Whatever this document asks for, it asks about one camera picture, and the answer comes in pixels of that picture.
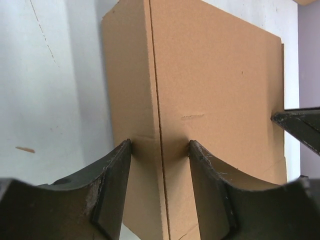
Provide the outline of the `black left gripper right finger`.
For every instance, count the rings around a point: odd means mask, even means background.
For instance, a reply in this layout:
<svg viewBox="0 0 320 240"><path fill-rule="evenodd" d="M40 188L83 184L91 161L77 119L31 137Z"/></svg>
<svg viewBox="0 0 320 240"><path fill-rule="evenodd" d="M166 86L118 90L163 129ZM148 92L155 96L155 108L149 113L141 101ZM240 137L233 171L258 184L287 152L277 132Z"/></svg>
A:
<svg viewBox="0 0 320 240"><path fill-rule="evenodd" d="M188 157L201 239L319 239L318 179L273 184L220 160L195 140Z"/></svg>

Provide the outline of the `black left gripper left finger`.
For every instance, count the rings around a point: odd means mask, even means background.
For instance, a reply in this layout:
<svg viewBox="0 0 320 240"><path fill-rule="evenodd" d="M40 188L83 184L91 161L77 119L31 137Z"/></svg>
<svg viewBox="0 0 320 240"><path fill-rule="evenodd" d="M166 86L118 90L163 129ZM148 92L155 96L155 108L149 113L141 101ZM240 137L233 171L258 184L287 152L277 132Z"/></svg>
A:
<svg viewBox="0 0 320 240"><path fill-rule="evenodd" d="M131 165L131 141L52 184L0 180L3 240L117 240Z"/></svg>

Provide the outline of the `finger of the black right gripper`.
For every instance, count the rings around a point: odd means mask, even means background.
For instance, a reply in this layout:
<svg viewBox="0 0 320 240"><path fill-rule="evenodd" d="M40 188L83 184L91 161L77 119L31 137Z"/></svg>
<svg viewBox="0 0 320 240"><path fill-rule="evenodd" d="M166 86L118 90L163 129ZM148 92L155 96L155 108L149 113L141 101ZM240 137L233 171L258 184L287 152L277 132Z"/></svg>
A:
<svg viewBox="0 0 320 240"><path fill-rule="evenodd" d="M320 107L278 111L271 117L283 130L320 155Z"/></svg>

